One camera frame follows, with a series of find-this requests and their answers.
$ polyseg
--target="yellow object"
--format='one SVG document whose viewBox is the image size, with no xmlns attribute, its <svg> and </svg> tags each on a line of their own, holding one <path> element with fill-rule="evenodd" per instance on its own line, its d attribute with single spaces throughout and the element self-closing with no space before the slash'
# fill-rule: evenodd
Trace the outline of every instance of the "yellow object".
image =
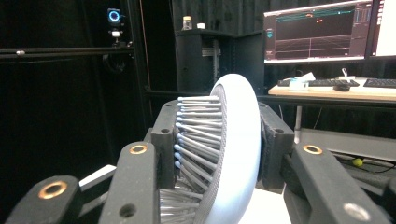
<svg viewBox="0 0 396 224">
<path fill-rule="evenodd" d="M 363 160 L 362 160 L 362 159 L 359 159 L 359 158 L 353 160 L 352 163 L 353 163 L 353 165 L 355 165 L 355 166 L 357 166 L 357 167 L 363 166 Z"/>
</svg>

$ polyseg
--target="bristle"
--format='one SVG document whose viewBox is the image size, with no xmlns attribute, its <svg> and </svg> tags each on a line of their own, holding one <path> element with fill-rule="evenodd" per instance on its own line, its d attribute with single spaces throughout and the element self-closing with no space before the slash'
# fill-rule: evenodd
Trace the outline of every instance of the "bristle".
<svg viewBox="0 0 396 224">
<path fill-rule="evenodd" d="M 179 97 L 178 101 L 174 150 L 179 176 L 174 189 L 161 190 L 162 223 L 193 223 L 195 205 L 213 180 L 221 148 L 219 97 Z"/>
</svg>

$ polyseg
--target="computer monitor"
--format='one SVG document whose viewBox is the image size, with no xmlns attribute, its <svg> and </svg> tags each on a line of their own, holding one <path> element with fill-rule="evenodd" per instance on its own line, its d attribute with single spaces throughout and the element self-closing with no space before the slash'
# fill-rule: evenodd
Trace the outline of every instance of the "computer monitor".
<svg viewBox="0 0 396 224">
<path fill-rule="evenodd" d="M 371 11 L 372 0 L 357 0 L 265 12 L 264 62 L 363 60 Z"/>
<path fill-rule="evenodd" d="M 379 0 L 370 56 L 396 56 L 396 1 Z"/>
</svg>

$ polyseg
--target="desk leg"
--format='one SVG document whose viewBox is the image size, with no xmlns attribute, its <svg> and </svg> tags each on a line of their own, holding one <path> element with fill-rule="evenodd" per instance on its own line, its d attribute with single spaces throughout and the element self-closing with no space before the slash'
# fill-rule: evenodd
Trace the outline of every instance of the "desk leg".
<svg viewBox="0 0 396 224">
<path fill-rule="evenodd" d="M 303 107 L 297 105 L 297 114 L 296 114 L 296 125 L 294 126 L 294 143 L 300 143 L 300 130 L 301 130 L 301 115 L 303 112 Z"/>
</svg>

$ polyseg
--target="white ring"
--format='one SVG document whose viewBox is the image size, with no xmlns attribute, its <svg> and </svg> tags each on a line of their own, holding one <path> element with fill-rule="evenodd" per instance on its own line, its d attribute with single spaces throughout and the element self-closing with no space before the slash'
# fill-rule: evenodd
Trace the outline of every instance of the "white ring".
<svg viewBox="0 0 396 224">
<path fill-rule="evenodd" d="M 205 223 L 238 223 L 257 182 L 261 153 L 261 123 L 250 83 L 230 74 L 216 83 L 225 91 L 227 133 L 219 188 Z"/>
</svg>

